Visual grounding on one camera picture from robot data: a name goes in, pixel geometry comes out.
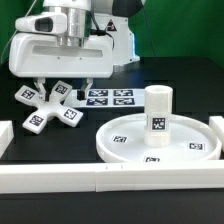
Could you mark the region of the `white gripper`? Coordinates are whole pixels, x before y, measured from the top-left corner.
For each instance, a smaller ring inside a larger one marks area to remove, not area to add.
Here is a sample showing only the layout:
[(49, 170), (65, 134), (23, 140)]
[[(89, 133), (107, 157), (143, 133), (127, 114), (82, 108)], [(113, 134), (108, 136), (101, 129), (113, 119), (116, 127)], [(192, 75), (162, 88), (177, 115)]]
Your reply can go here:
[(11, 42), (9, 69), (18, 77), (34, 78), (42, 101), (49, 98), (45, 78), (85, 78), (77, 91), (77, 99), (85, 100), (92, 78), (108, 78), (113, 72), (112, 41), (90, 37), (83, 47), (59, 46), (55, 36), (19, 33)]

